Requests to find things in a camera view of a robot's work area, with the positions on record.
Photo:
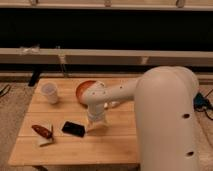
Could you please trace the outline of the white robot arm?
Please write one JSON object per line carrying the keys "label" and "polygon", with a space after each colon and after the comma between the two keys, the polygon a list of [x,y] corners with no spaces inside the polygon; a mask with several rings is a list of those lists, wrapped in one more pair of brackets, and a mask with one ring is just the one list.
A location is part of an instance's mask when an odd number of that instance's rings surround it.
{"label": "white robot arm", "polygon": [[90,87],[81,102],[134,101],[141,171],[200,171],[193,108],[198,89],[191,70],[156,67],[121,85]]}

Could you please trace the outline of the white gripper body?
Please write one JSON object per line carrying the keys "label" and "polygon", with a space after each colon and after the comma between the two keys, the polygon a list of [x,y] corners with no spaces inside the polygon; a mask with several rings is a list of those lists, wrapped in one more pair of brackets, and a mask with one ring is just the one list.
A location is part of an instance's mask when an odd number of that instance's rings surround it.
{"label": "white gripper body", "polygon": [[88,124],[86,128],[88,132],[101,129],[106,126],[107,126],[107,120],[104,114],[88,115]]}

